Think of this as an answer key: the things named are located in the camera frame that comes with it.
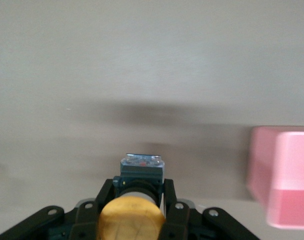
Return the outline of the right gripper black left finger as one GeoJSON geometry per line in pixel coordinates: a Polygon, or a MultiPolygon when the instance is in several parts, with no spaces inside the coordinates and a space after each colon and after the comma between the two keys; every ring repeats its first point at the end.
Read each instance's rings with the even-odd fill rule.
{"type": "Polygon", "coordinates": [[[0,234],[0,240],[97,240],[98,217],[115,196],[112,179],[107,179],[94,199],[85,199],[71,211],[47,206],[0,234]]]}

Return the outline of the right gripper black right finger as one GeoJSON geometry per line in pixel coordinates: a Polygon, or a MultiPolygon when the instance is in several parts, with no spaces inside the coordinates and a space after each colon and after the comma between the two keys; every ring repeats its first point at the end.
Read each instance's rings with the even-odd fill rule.
{"type": "Polygon", "coordinates": [[[176,197],[174,181],[163,184],[165,222],[161,240],[257,240],[258,237],[219,207],[198,212],[176,197]]]}

